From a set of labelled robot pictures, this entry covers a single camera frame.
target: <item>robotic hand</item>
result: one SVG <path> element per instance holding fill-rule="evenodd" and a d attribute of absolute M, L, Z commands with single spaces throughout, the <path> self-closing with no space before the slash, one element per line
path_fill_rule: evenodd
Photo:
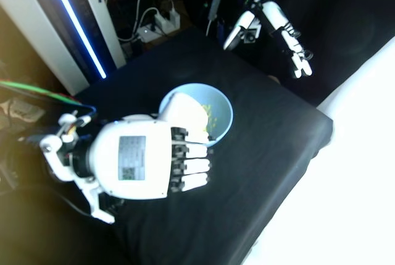
<path fill-rule="evenodd" d="M 165 198 L 207 183 L 208 116 L 190 96 L 175 93 L 157 119 L 132 115 L 107 124 L 92 142 L 76 133 L 90 119 L 62 115 L 59 132 L 39 147 L 59 180 L 76 183 L 93 217 L 114 223 L 112 198 Z"/>
<path fill-rule="evenodd" d="M 293 76 L 312 75 L 309 60 L 313 54 L 304 50 L 295 30 L 281 8 L 273 0 L 251 0 L 249 10 L 244 12 L 223 45 L 223 49 L 233 49 L 240 41 L 254 43 L 262 26 L 274 37 L 280 49 L 291 59 Z"/>

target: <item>white power adapter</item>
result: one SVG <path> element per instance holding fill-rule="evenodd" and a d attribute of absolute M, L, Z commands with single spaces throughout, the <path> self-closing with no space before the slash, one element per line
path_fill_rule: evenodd
<path fill-rule="evenodd" d="M 155 19 L 155 30 L 152 31 L 152 24 L 147 24 L 145 26 L 139 27 L 137 33 L 139 34 L 141 40 L 145 43 L 156 40 L 161 36 L 168 35 L 175 30 L 180 29 L 180 15 L 174 9 L 170 10 L 170 20 L 157 13 L 154 16 Z"/>

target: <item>blue led light strip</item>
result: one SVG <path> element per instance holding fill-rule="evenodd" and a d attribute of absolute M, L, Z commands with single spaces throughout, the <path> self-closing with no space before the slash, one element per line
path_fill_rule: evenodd
<path fill-rule="evenodd" d="M 96 68 L 98 69 L 100 75 L 102 78 L 106 78 L 106 73 L 104 72 L 98 58 L 96 57 L 96 54 L 94 53 L 92 46 L 90 42 L 88 41 L 88 38 L 85 35 L 85 32 L 83 31 L 80 22 L 78 21 L 73 8 L 71 7 L 69 0 L 61 0 L 63 2 L 64 7 L 66 8 L 67 13 L 70 16 L 70 19 L 72 19 L 72 22 L 74 24 L 75 29 L 77 29 L 78 34 L 80 35 L 80 38 L 82 42 L 85 45 L 86 50 L 88 51 L 89 55 L 91 56 L 93 63 L 95 64 Z"/>

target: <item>green wire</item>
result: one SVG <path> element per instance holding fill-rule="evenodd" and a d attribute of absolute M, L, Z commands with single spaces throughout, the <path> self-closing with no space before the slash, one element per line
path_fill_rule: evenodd
<path fill-rule="evenodd" d="M 27 84 L 22 84 L 22 83 L 17 83 L 17 82 L 8 82 L 8 81 L 0 81 L 2 85 L 13 87 L 13 88 L 18 88 L 18 89 L 23 89 L 23 90 L 28 90 L 28 91 L 33 91 L 41 94 L 45 94 L 46 96 L 55 98 L 57 100 L 63 101 L 65 103 L 70 103 L 70 104 L 80 104 L 78 101 L 74 101 L 70 98 L 67 98 L 62 95 L 58 95 L 56 93 L 50 92 L 48 90 L 42 89 L 40 87 L 35 87 Z"/>

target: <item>black tablecloth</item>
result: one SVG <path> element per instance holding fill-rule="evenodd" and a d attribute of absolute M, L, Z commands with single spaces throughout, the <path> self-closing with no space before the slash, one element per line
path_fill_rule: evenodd
<path fill-rule="evenodd" d="M 178 85 L 223 91 L 235 113 L 214 146 L 211 181 L 163 200 L 129 201 L 113 226 L 136 264 L 240 264 L 328 143 L 332 121 L 191 28 L 78 95 L 100 116 L 157 112 Z"/>

